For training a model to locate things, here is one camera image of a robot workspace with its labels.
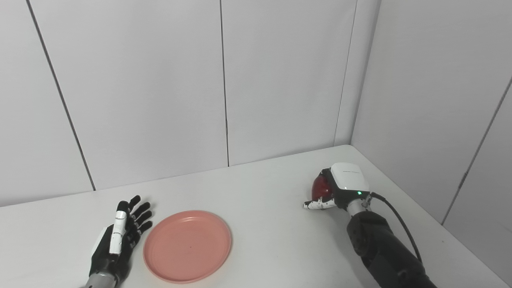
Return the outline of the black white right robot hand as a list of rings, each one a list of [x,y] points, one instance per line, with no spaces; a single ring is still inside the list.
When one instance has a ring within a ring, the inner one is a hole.
[[[324,168],[314,179],[312,199],[304,202],[303,208],[325,210],[341,208],[351,216],[370,211],[370,187],[360,167],[356,164],[338,162]]]

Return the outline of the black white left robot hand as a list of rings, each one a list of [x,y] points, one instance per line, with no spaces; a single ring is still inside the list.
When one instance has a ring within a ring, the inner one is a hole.
[[[130,271],[130,258],[142,234],[152,228],[151,204],[141,204],[136,195],[130,201],[120,201],[114,223],[108,226],[91,257],[89,274],[107,273],[120,283]]]

